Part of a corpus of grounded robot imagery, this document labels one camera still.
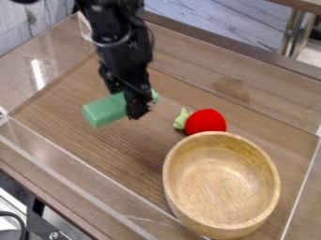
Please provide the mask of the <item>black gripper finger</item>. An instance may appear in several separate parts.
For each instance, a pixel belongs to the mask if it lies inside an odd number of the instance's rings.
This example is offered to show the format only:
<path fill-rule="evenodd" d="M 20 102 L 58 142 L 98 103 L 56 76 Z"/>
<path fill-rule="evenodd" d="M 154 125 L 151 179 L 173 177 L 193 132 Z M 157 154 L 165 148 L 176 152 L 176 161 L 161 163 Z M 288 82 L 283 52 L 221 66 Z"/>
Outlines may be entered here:
<path fill-rule="evenodd" d="M 151 86 L 125 86 L 126 110 L 130 119 L 138 120 L 150 110 L 153 103 Z"/>
<path fill-rule="evenodd" d="M 102 73 L 101 77 L 113 95 L 121 93 L 125 90 L 122 82 L 109 73 Z"/>

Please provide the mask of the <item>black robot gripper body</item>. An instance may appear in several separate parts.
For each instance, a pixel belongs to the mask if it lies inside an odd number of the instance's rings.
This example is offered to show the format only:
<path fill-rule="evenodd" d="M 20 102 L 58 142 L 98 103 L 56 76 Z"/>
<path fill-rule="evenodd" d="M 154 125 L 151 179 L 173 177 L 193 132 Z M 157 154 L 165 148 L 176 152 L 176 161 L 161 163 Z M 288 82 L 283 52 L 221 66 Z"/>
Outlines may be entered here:
<path fill-rule="evenodd" d="M 138 16 L 143 0 L 75 0 L 90 26 L 101 58 L 99 74 L 109 73 L 126 86 L 150 84 L 151 30 Z"/>

